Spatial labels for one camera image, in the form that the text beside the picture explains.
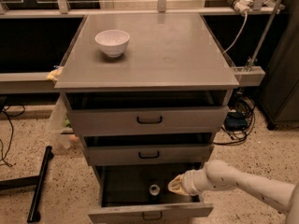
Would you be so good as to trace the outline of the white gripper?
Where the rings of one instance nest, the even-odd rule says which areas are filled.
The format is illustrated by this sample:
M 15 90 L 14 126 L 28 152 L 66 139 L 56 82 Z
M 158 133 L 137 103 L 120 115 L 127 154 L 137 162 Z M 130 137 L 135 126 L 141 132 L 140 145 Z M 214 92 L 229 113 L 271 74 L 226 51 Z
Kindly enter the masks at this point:
M 206 171 L 190 170 L 183 175 L 177 175 L 168 184 L 168 189 L 178 195 L 195 196 L 209 189 Z

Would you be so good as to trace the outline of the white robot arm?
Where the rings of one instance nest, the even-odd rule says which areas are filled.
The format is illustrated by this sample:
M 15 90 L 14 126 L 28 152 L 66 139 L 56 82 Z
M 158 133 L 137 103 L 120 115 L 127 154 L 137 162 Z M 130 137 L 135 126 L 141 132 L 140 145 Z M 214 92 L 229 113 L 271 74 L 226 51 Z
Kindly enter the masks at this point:
M 168 189 L 195 196 L 204 191 L 241 189 L 286 216 L 285 224 L 299 224 L 299 185 L 241 172 L 225 161 L 213 160 L 200 170 L 177 175 Z

